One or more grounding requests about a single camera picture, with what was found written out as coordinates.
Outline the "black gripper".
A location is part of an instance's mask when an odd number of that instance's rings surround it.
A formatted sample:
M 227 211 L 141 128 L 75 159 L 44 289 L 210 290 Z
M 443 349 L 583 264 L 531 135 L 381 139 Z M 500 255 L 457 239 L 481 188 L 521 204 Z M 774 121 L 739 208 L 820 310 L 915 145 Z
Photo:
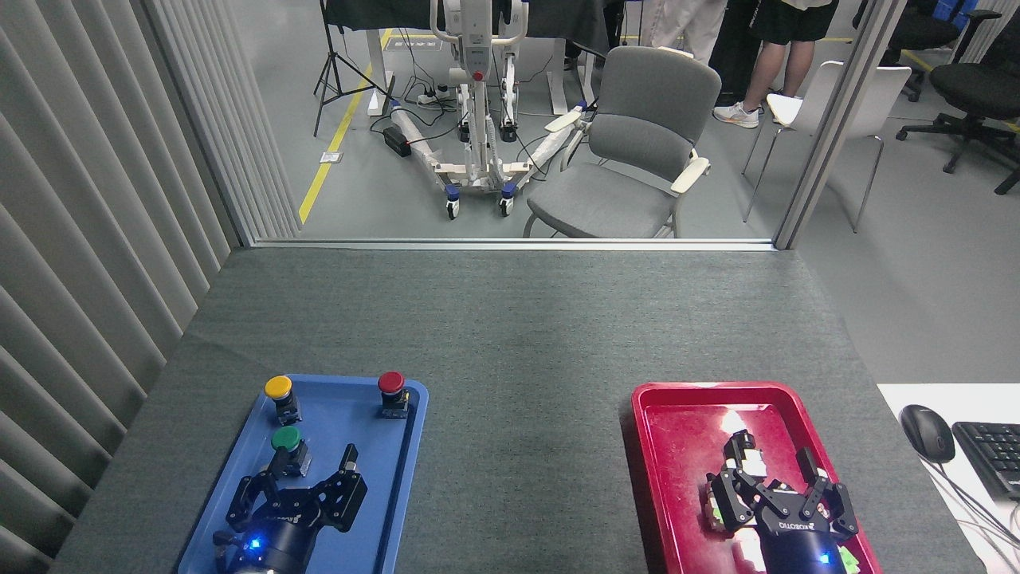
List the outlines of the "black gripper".
M 722 466 L 707 473 L 707 497 L 715 502 L 714 528 L 740 530 L 755 519 L 768 573 L 845 573 L 838 544 L 860 533 L 848 487 L 820 468 L 808 447 L 797 451 L 806 489 L 784 493 L 746 471 Z
M 367 484 L 357 470 L 355 443 L 347 443 L 339 468 L 306 488 L 297 504 L 280 504 L 278 472 L 263 470 L 237 484 L 226 522 L 234 531 L 214 532 L 218 573 L 305 573 L 320 528 L 347 532 L 353 526 Z M 264 497 L 252 517 L 255 502 Z

